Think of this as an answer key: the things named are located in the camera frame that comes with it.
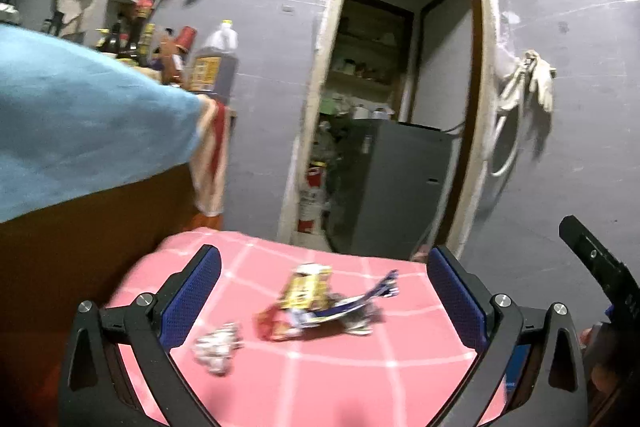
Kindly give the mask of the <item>person's right hand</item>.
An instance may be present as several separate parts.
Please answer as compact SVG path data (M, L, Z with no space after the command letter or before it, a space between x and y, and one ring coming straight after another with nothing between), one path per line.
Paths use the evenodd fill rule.
M599 322L582 331L580 349L586 380L592 384L596 400L608 399L618 381L614 364L616 338L612 326Z

